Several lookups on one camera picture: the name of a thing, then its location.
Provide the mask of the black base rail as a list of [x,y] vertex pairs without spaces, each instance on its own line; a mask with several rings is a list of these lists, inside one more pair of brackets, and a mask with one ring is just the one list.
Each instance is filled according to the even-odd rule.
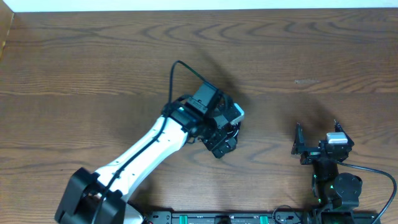
[[266,213],[189,213],[155,211],[144,216],[144,224],[345,224],[373,223],[376,218],[372,213],[353,212],[323,212],[321,215],[311,215],[308,212],[289,212],[277,210]]

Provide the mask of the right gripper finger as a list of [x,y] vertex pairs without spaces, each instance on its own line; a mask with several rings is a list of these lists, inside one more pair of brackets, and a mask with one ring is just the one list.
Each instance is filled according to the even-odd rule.
[[291,154],[302,154],[305,150],[305,139],[303,136],[303,129],[300,123],[295,127],[295,139],[292,146]]
[[348,136],[348,134],[344,131],[344,129],[343,129],[343,127],[342,127],[342,125],[337,121],[337,120],[334,120],[334,127],[335,127],[335,132],[337,133],[337,132],[342,132],[342,133],[344,133],[345,134],[345,137],[347,138],[347,140],[348,140],[348,144],[351,144],[352,143],[352,139]]

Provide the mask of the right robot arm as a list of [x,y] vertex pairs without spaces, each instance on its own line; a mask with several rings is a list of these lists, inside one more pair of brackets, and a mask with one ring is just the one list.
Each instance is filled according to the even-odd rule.
[[359,206],[362,191],[360,177],[338,170],[338,163],[348,158],[354,142],[335,121],[335,130],[326,133],[317,147],[305,143],[302,126],[295,127],[292,154],[300,155],[301,165],[311,165],[312,191],[319,205],[304,212],[304,223],[354,223],[353,209]]

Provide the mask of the cardboard panel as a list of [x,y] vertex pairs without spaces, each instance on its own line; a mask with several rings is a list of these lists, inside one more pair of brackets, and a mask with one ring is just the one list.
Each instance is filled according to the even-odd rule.
[[9,31],[14,19],[14,12],[9,8],[9,6],[1,0],[0,3],[0,54],[2,56],[6,40],[9,35]]

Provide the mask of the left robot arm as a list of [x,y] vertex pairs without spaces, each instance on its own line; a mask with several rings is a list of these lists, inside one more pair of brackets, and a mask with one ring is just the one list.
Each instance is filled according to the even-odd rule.
[[201,141],[216,157],[236,149],[243,109],[210,83],[169,100],[153,127],[126,152],[93,173],[78,169],[55,213],[57,223],[143,223],[128,201],[141,182],[186,144]]

